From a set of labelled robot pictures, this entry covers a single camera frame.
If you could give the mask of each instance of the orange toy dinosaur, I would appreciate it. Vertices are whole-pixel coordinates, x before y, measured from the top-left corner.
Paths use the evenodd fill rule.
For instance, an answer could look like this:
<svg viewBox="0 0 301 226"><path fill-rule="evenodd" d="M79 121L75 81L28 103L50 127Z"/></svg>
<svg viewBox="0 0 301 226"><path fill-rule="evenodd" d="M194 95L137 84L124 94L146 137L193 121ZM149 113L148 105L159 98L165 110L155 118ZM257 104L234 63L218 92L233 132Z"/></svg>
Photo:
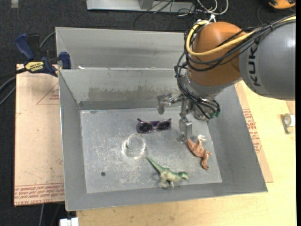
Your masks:
<svg viewBox="0 0 301 226"><path fill-rule="evenodd" d="M203 135L198 136L198 142L197 143L192 142L190 140L190 138L188 138L187 139L187 146L189 147L189 149L192 151L193 154L195 154L196 156L203 159L202 162L201 162L201 166L205 170L208 170L209 166L207 164L207 160L208 160L209 156L212 155L212 153L203 148L202 141L206 141L206 139L204 139Z"/></svg>

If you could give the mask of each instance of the cardboard sheet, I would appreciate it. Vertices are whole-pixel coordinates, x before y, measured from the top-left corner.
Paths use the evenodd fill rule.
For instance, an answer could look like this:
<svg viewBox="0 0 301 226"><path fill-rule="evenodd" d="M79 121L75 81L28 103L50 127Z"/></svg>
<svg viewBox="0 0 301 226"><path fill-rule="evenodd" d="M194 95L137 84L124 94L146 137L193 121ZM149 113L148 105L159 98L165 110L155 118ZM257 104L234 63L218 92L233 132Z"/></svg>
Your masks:
<svg viewBox="0 0 301 226"><path fill-rule="evenodd" d="M263 176L273 182L244 89L239 83L236 89ZM17 75L15 206L64 201L60 127L58 78L42 73Z"/></svg>

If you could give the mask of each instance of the purple sunglasses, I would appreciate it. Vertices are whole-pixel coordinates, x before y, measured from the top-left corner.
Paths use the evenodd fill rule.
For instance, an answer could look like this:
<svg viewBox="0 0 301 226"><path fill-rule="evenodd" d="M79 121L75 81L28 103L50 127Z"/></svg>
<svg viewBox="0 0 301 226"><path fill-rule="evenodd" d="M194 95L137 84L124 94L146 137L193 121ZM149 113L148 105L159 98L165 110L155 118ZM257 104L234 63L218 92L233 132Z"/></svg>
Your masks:
<svg viewBox="0 0 301 226"><path fill-rule="evenodd" d="M147 133L152 130L168 130L171 128L171 118L164 121L142 121L137 118L139 121L136 130L138 133Z"/></svg>

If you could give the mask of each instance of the toy dinosaur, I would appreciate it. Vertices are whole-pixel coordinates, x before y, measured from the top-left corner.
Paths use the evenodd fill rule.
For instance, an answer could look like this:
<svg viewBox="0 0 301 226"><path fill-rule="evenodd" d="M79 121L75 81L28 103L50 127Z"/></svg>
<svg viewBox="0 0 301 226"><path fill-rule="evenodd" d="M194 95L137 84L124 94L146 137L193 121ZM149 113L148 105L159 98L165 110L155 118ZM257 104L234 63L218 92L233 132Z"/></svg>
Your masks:
<svg viewBox="0 0 301 226"><path fill-rule="evenodd" d="M189 149L192 151L193 154L203 159L201 162L201 166L205 170L208 170L209 166L207 164L207 160L209 156L212 155L212 153L203 148L202 141L206 141L203 135L198 136L197 143L192 142L190 138L188 138L187 146L189 147Z"/></svg>
<svg viewBox="0 0 301 226"><path fill-rule="evenodd" d="M165 184L166 181L170 182L171 187L174 187L174 182L178 182L180 181L182 178L184 179L189 179L190 175L187 172L173 172L171 171L169 168L164 168L161 167L159 164L157 164L156 162L154 162L152 159L150 158L146 158L147 160L150 161L150 163L154 166L155 169L157 169L157 171L160 173L160 177L161 177L161 186L163 188L167 188L167 185Z"/></svg>

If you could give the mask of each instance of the black carpet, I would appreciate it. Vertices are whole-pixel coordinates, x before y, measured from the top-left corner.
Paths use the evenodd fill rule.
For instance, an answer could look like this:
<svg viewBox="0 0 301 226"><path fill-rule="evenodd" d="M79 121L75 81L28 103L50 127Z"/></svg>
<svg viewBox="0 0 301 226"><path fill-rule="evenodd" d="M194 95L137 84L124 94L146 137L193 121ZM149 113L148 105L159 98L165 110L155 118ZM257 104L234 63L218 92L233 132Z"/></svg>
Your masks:
<svg viewBox="0 0 301 226"><path fill-rule="evenodd" d="M177 17L169 13L87 11L86 1L19 0L19 8L11 8L11 0L0 0L0 76L13 72L16 64L25 61L14 45L15 38L24 32L38 33L42 39L56 26L184 32L196 19L193 15ZM229 0L229 3L228 11L217 16L217 20L241 28L260 25L257 17L259 8L259 16L264 23L292 14L291 11L274 12L261 0ZM204 14L198 14L197 18L208 19ZM46 54L46 51L50 57L56 56L54 38L45 43L42 52ZM11 83L0 93L0 101L14 86L15 83ZM0 226L37 226L41 205L13 206L15 102L13 93L0 105ZM53 219L56 225L58 219L67 216L64 205L45 204L41 225L49 226Z"/></svg>

